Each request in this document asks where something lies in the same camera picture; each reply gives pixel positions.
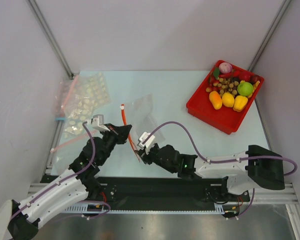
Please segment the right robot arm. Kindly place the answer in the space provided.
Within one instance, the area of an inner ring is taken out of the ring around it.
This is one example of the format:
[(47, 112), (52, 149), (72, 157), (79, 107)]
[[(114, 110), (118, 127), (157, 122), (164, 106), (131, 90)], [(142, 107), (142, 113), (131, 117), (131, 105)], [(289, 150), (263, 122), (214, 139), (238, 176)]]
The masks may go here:
[(232, 201), (245, 191), (255, 188), (283, 190), (285, 188), (283, 161), (280, 155), (258, 145), (231, 156), (213, 157), (204, 161), (197, 155), (183, 154), (171, 145), (136, 151), (148, 165), (156, 164), (184, 180), (221, 179), (221, 196)]

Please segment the clear zip bag orange zipper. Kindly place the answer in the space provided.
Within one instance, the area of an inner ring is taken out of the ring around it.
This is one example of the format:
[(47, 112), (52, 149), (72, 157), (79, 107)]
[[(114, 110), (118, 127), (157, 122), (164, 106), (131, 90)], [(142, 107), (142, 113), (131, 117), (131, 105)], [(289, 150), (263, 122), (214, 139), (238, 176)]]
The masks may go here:
[(134, 155), (140, 161), (140, 157), (135, 153), (138, 147), (138, 139), (143, 132), (151, 133), (159, 125), (153, 116), (154, 101), (153, 95), (147, 94), (133, 101), (120, 105), (121, 118), (124, 125), (132, 125), (128, 141)]

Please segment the orange yellow mango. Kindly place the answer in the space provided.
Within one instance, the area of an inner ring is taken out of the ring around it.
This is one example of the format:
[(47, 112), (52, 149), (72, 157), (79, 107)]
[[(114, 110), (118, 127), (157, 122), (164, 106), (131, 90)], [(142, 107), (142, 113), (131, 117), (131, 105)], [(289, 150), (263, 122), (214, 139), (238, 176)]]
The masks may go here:
[(223, 106), (222, 98), (217, 91), (209, 93), (209, 101), (215, 110), (219, 110)]

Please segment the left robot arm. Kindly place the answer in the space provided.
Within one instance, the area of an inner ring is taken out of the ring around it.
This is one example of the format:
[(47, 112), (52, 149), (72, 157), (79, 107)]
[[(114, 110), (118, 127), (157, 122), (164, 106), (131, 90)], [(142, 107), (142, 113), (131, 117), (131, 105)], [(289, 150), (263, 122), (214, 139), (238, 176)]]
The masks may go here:
[(14, 240), (31, 240), (39, 229), (68, 207), (85, 200), (95, 200), (101, 185), (96, 179), (99, 167), (110, 157), (115, 146), (126, 143), (132, 125), (111, 123), (101, 137), (88, 134), (89, 140), (79, 156), (40, 191), (21, 202), (12, 202), (7, 229)]

